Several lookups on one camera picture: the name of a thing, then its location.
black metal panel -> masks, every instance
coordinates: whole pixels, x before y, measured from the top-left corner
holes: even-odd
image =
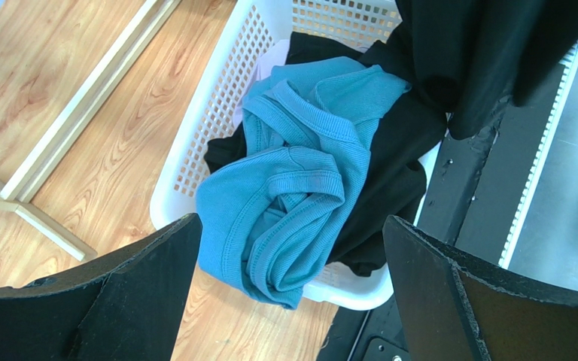
[[[316,360],[347,360],[354,353],[368,314],[369,311],[339,308]]]
[[[499,136],[464,218],[455,246],[498,264],[530,168],[545,131],[564,66],[558,65],[535,92],[531,105],[509,106]]]
[[[403,324],[393,296],[384,305],[370,311],[350,361],[361,361],[370,352],[370,342],[376,337],[407,350]]]
[[[201,234],[190,214],[24,288],[0,288],[0,359],[170,359]]]
[[[499,124],[495,121],[471,139],[448,136],[443,141],[418,220],[418,226],[433,237],[456,242]]]
[[[362,361],[412,361],[412,357],[409,356],[409,352],[395,344],[376,337],[369,343]]]
[[[578,359],[578,292],[448,246],[397,217],[383,230],[414,359]]]

white plastic laundry basket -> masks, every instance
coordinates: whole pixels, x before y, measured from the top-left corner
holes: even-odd
[[[239,0],[182,120],[151,199],[160,229],[196,210],[195,195],[209,176],[202,159],[207,142],[233,133],[236,104],[251,81],[258,57],[292,31],[367,48],[386,41],[400,22],[394,0]],[[421,159],[427,179],[438,147]],[[229,199],[225,197],[225,207]],[[360,278],[340,263],[328,265],[304,288],[304,297],[354,310],[369,310],[393,294],[387,266]]]

teal t-shirt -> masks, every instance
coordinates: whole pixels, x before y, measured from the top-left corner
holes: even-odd
[[[254,84],[242,103],[247,156],[198,189],[200,268],[295,309],[364,185],[378,121],[407,87],[345,57],[275,67]]]

pile of laundry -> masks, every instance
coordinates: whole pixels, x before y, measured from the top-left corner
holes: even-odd
[[[294,33],[259,59],[242,123],[208,144],[202,269],[286,308],[328,262],[370,275],[385,218],[415,217],[417,159],[531,104],[578,39],[578,2],[396,3],[403,22],[367,51]]]
[[[260,57],[237,129],[208,143],[201,269],[295,308],[329,262],[361,277],[385,264],[383,223],[413,222],[427,186],[417,159],[447,124],[390,72],[393,56],[293,33]]]

black garment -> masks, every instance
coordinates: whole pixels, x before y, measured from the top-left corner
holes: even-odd
[[[361,55],[363,54],[360,51],[351,49],[333,39],[303,34],[302,32],[292,32],[285,64],[319,62],[338,56],[347,56],[356,60]]]
[[[247,144],[245,143],[245,128],[242,123],[238,125],[233,134],[228,138],[215,138],[207,142],[205,162],[211,173],[227,164],[247,156]]]
[[[506,86],[525,105],[578,38],[578,2],[565,0],[396,0],[403,22],[387,44],[395,74],[424,99],[454,112],[449,131],[469,138],[503,111]]]
[[[0,288],[0,359],[169,360],[201,231],[189,215],[89,263]]]
[[[413,75],[402,76],[402,67],[395,61],[400,54],[381,42],[362,54],[331,39],[293,33],[287,64],[338,56],[351,57],[367,66],[380,65],[405,80],[413,78]],[[417,159],[434,147],[445,131],[445,113],[426,106],[420,95],[409,92],[398,99],[379,122],[370,148],[367,180],[328,262],[342,262],[360,276],[369,276],[385,264],[383,223],[391,214],[413,222],[427,183]],[[210,141],[205,160],[214,172],[244,156],[246,145],[241,124],[234,136]]]
[[[356,275],[364,277],[369,277],[372,271],[387,262],[380,230],[385,218],[396,214],[413,222],[427,183],[418,161],[374,173],[375,177],[360,193],[329,256],[330,262],[342,262]]]

